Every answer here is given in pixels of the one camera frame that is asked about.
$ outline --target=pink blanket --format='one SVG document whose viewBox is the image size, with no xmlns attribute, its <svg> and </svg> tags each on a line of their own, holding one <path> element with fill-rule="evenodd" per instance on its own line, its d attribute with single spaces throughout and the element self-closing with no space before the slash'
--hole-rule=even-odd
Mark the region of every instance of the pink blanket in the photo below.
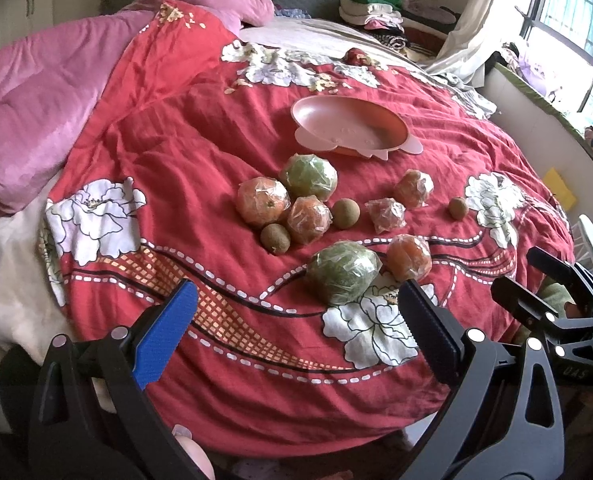
<svg viewBox="0 0 593 480">
<path fill-rule="evenodd" d="M 271 0 L 181 1 L 204 6 L 233 33 L 241 21 L 260 26 L 273 16 Z M 24 208 L 63 166 L 119 57 L 162 2 L 138 0 L 0 50 L 0 216 Z"/>
</svg>

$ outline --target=pink plastic plate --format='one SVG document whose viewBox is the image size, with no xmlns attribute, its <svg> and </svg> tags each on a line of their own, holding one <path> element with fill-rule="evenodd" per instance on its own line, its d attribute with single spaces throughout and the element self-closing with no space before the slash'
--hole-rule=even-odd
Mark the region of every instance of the pink plastic plate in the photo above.
<svg viewBox="0 0 593 480">
<path fill-rule="evenodd" d="M 423 146 L 394 112 L 354 97 L 314 95 L 292 106 L 299 125 L 296 142 L 314 152 L 375 156 L 387 160 L 388 152 L 403 150 L 418 155 Z"/>
</svg>

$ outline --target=stack of folded clothes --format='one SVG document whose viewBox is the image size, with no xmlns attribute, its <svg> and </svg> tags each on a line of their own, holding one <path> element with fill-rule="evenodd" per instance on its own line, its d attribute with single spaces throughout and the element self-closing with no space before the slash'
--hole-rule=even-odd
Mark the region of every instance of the stack of folded clothes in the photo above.
<svg viewBox="0 0 593 480">
<path fill-rule="evenodd" d="M 341 0 L 344 22 L 363 28 L 382 44 L 399 51 L 407 46 L 401 17 L 401 0 Z"/>
</svg>

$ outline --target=red bedspread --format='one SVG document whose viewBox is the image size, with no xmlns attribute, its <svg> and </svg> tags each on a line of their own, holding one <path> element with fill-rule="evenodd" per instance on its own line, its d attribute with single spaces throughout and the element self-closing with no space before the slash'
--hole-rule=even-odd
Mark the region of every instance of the red bedspread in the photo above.
<svg viewBox="0 0 593 480">
<path fill-rule="evenodd" d="M 387 268 L 339 307 L 303 287 L 314 252 L 352 239 L 384 253 L 393 233 L 376 237 L 363 213 L 349 231 L 272 256 L 234 209 L 239 183 L 278 175 L 302 151 L 289 110 L 303 96 L 332 89 L 394 110 L 423 154 L 323 155 L 339 173 L 332 202 L 391 196 L 407 169 L 429 173 L 428 205 L 408 211 L 401 231 L 429 240 L 433 269 L 421 284 L 495 340 L 516 325 L 491 299 L 492 279 L 515 276 L 536 291 L 542 275 L 525 263 L 530 247 L 573 258 L 551 193 L 506 134 L 404 69 L 230 45 L 214 16 L 173 5 L 126 50 L 50 195 L 48 225 L 81 337 L 131 324 L 179 279 L 193 280 L 198 312 L 147 392 L 166 423 L 230 454 L 329 452 L 435 411 L 446 390 L 398 315 Z M 472 209 L 462 222 L 446 210 L 454 196 Z"/>
</svg>

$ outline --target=plastic-wrapped red fruit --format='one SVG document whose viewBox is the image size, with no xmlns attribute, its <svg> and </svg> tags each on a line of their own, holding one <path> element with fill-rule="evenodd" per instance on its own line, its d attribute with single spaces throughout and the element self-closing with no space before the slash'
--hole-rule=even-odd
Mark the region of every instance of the plastic-wrapped red fruit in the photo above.
<svg viewBox="0 0 593 480">
<path fill-rule="evenodd" d="M 393 198 L 370 200 L 366 208 L 377 234 L 405 227 L 405 208 Z"/>
<path fill-rule="evenodd" d="M 236 210 L 252 227 L 261 228 L 276 222 L 289 207 L 288 190 L 278 180 L 258 176 L 239 186 Z"/>
<path fill-rule="evenodd" d="M 418 236 L 397 235 L 387 248 L 387 266 L 398 282 L 418 281 L 432 269 L 430 246 Z"/>
<path fill-rule="evenodd" d="M 433 189 L 434 182 L 429 174 L 408 170 L 395 186 L 394 196 L 406 209 L 412 209 L 424 205 Z"/>
<path fill-rule="evenodd" d="M 314 195 L 294 200 L 288 213 L 286 227 L 292 240 L 298 244 L 309 244 L 321 238 L 333 222 L 332 213 Z"/>
</svg>

